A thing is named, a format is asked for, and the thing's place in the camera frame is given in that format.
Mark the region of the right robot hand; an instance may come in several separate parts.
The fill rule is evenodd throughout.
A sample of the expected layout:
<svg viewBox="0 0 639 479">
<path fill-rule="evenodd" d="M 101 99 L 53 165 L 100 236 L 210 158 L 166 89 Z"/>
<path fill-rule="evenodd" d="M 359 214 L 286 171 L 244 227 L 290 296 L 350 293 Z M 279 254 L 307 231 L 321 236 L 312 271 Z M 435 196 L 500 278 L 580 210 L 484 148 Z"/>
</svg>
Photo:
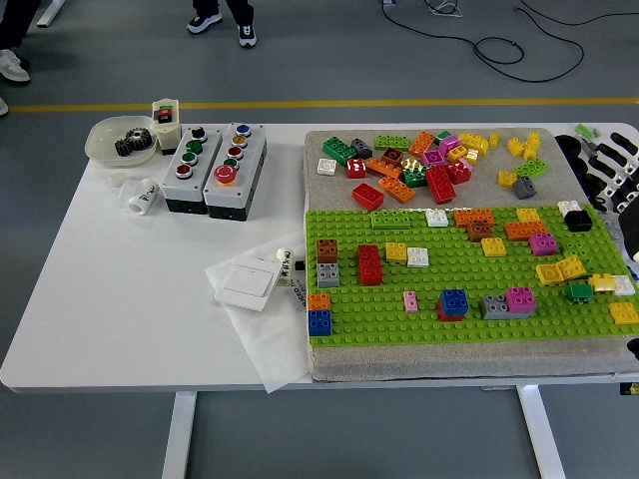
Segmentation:
<svg viewBox="0 0 639 479">
<path fill-rule="evenodd" d="M 579 182 L 600 211 L 618 214 L 627 255 L 638 262 L 638 144 L 620 133 L 610 142 L 595 144 L 581 139 L 588 171 Z"/>
</svg>

